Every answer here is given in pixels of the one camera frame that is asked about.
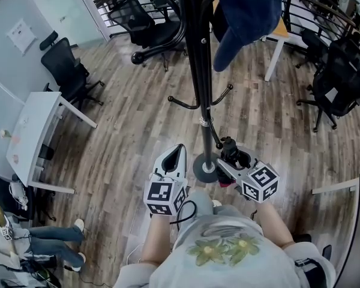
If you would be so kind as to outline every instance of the wooden floor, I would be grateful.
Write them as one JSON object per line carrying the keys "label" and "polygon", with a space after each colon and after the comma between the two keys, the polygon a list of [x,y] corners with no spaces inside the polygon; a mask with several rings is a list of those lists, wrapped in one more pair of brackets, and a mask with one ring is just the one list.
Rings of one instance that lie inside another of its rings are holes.
{"label": "wooden floor", "polygon": [[[273,42],[258,41],[244,48],[226,71],[214,72],[214,98],[228,83],[234,85],[213,107],[214,125],[220,137],[230,135],[273,165],[281,180],[272,201],[282,218],[291,231],[311,233],[320,250],[332,244],[331,260],[338,268],[349,235],[352,193],[312,196],[310,191],[358,176],[360,107],[338,120],[335,131],[323,116],[319,132],[313,133],[316,108],[297,107],[295,101],[309,97],[305,87],[314,70],[297,70],[293,65],[302,56],[284,47],[270,82],[264,82],[274,48]],[[95,130],[70,113],[64,117],[51,144],[55,156],[46,169],[47,182],[76,190],[74,195],[56,194],[50,210],[58,220],[50,224],[70,226],[76,218],[84,219],[86,241],[80,251],[87,263],[82,279],[95,284],[114,285],[128,254],[143,242],[149,224],[142,203],[144,181],[154,159],[176,143],[187,148],[192,187],[203,188],[245,215],[254,211],[253,203],[233,187],[205,185],[193,175],[193,160],[203,151],[200,112],[167,101],[172,95],[195,102],[188,58],[173,53],[165,73],[159,58],[148,61],[146,68],[133,65],[130,56],[137,49],[129,36],[120,35],[108,44],[74,51],[91,73],[90,80],[106,83],[94,91],[104,106],[88,103],[83,110],[98,123]],[[130,261],[137,261],[139,250]],[[72,272],[60,276],[64,287],[92,287]]]}

